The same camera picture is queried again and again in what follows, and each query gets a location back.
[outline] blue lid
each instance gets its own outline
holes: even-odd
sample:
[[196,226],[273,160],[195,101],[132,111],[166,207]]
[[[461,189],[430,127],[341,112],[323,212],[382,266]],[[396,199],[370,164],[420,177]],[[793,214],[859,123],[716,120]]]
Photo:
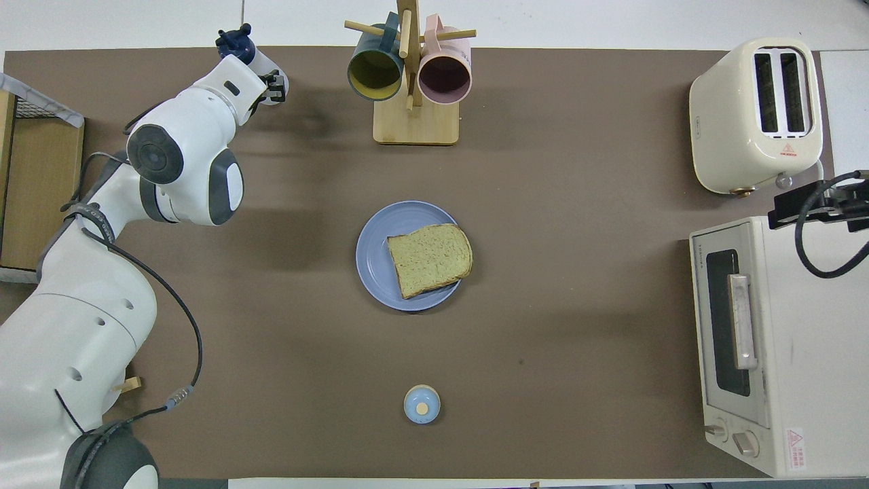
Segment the blue lid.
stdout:
[[441,412],[441,398],[428,385],[416,385],[404,396],[404,414],[417,425],[431,423]]
[[217,46],[217,51],[220,52],[221,59],[231,54],[241,59],[244,64],[250,64],[254,60],[256,46],[254,46],[254,42],[248,37],[250,35],[249,23],[243,23],[242,27],[239,27],[238,30],[231,30],[229,32],[219,30],[217,31],[217,35],[220,37],[215,41],[215,45]]

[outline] oven door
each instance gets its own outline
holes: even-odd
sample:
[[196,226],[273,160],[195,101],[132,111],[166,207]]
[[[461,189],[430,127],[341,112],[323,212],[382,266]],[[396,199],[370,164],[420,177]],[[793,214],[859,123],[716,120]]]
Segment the oven door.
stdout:
[[768,428],[753,238],[750,223],[693,237],[694,300],[706,402]]

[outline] black clamp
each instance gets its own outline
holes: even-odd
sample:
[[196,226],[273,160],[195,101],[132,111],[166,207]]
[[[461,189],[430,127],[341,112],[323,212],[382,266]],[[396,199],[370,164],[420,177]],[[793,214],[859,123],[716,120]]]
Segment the black clamp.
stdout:
[[260,80],[266,84],[266,90],[250,106],[251,116],[256,114],[256,108],[259,107],[261,102],[265,102],[266,100],[276,103],[287,101],[287,86],[284,84],[284,77],[278,75],[277,70],[272,70],[270,73],[261,76]]
[[[858,176],[856,173],[848,174],[848,177],[869,177],[866,171],[860,171]],[[769,228],[778,229],[796,223],[800,208],[815,191],[820,191],[809,205],[806,221],[847,221],[850,232],[869,229],[869,180],[840,187],[834,185],[827,180],[818,180],[775,196],[774,209],[767,213]]]
[[111,224],[109,224],[106,215],[99,210],[99,204],[82,204],[81,202],[77,202],[70,207],[70,211],[67,212],[66,217],[63,218],[63,220],[65,221],[73,218],[76,215],[94,223],[100,230],[100,233],[103,235],[103,240],[105,240],[106,243],[109,243],[110,245],[115,243],[115,231],[111,228]]

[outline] wooden mug stand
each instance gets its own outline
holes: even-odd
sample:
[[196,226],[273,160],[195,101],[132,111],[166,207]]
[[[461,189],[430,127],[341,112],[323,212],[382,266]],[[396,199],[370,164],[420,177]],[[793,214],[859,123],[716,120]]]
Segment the wooden mug stand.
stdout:
[[[401,30],[399,56],[404,59],[404,74],[399,93],[389,100],[375,102],[374,140],[380,144],[451,145],[459,140],[459,103],[435,104],[422,96],[416,86],[421,47],[417,0],[398,0]],[[383,29],[344,21],[352,30],[383,35]],[[438,34],[439,40],[476,37],[476,30]]]

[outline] blue plate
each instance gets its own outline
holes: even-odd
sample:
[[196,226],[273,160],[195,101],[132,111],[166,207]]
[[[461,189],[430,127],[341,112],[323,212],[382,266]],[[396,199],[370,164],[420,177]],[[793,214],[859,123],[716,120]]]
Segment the blue plate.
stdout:
[[460,280],[412,298],[401,298],[386,238],[408,234],[431,224],[457,223],[436,205],[405,200],[380,209],[362,228],[356,243],[356,270],[368,292],[383,304],[399,311],[422,311],[443,302],[459,286]]

